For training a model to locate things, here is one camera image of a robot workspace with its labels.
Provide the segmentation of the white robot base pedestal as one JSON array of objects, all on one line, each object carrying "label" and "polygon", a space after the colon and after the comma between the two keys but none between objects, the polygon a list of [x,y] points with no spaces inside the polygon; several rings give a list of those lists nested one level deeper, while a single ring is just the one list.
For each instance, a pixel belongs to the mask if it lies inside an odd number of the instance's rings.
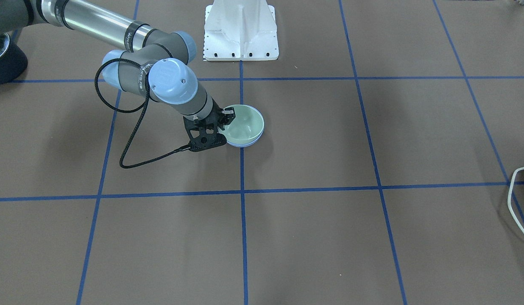
[{"label": "white robot base pedestal", "polygon": [[203,59],[279,58],[276,10],[265,0],[215,0],[205,7]]}]

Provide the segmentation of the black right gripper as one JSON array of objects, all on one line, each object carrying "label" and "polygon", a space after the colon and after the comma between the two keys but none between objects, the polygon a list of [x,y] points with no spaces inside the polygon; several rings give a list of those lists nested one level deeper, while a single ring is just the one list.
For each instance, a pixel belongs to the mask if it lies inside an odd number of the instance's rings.
[{"label": "black right gripper", "polygon": [[186,130],[225,130],[225,126],[231,124],[236,118],[234,108],[220,108],[219,106],[213,106],[212,110],[204,119],[190,120],[183,118],[183,124]]}]

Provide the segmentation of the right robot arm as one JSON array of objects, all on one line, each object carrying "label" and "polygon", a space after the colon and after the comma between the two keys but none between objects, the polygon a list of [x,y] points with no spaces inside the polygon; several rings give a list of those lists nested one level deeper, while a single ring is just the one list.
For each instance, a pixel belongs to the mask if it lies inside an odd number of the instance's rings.
[{"label": "right robot arm", "polygon": [[233,108],[220,108],[189,68],[197,49],[188,33],[167,33],[87,0],[0,0],[0,84],[16,79],[28,65],[10,32],[37,24],[115,46],[96,78],[172,106],[184,117],[187,130],[223,130],[235,118]]}]

